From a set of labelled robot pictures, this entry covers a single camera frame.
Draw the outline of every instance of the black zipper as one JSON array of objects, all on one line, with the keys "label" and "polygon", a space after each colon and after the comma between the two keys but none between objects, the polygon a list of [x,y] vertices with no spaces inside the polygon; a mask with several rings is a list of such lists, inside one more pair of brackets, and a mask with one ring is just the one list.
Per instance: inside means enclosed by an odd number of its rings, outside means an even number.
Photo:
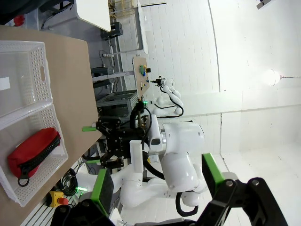
[{"label": "black zipper", "polygon": [[[53,141],[43,150],[41,151],[37,156],[35,156],[34,158],[23,162],[21,164],[18,165],[18,167],[21,170],[21,176],[18,178],[18,184],[21,187],[25,187],[28,185],[29,183],[29,172],[32,171],[34,168],[36,168],[38,165],[41,164],[41,162],[43,162],[46,157],[57,147],[59,146],[61,143],[61,138],[59,135],[57,135]],[[20,180],[21,179],[27,179],[27,182],[22,185],[20,184]]]}]

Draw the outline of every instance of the ceiling light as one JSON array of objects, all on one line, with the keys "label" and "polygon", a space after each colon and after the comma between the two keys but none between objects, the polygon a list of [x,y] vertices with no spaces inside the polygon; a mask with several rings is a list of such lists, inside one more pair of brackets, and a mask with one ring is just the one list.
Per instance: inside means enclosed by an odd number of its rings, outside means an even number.
[{"label": "ceiling light", "polygon": [[282,76],[278,72],[275,72],[274,70],[268,70],[264,74],[264,82],[270,86],[276,85],[281,79]]}]

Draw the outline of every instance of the storage bin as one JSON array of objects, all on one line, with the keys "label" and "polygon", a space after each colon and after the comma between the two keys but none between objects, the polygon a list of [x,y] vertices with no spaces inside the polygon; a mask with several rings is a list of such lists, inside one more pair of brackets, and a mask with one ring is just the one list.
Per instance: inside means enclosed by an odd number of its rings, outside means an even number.
[{"label": "storage bin", "polygon": [[0,129],[50,103],[52,95],[45,44],[1,40]]},{"label": "storage bin", "polygon": [[[40,164],[37,172],[30,178],[29,184],[26,187],[20,187],[17,178],[10,171],[7,156],[28,137],[40,129],[49,127],[55,128],[60,133],[61,144]],[[0,130],[0,182],[7,195],[22,207],[28,203],[67,159],[68,154],[53,104],[31,112]]]}]

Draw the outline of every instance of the white label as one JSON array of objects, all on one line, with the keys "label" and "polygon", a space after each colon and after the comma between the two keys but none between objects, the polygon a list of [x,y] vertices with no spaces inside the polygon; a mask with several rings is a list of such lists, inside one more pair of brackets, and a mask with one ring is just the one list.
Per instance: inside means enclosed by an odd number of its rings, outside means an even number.
[{"label": "white label", "polygon": [[0,78],[0,90],[10,89],[9,77]]}]

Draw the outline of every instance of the metal frame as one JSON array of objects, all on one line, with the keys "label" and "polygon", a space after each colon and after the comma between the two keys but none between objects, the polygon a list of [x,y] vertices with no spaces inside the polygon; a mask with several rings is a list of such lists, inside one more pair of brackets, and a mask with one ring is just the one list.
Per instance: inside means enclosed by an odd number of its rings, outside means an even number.
[{"label": "metal frame", "polygon": [[93,77],[92,81],[103,81],[103,80],[106,80],[106,79],[114,79],[114,78],[134,75],[134,74],[135,74],[134,71],[118,72],[118,73],[114,73],[114,74],[107,74],[107,75],[101,75],[101,76]]}]

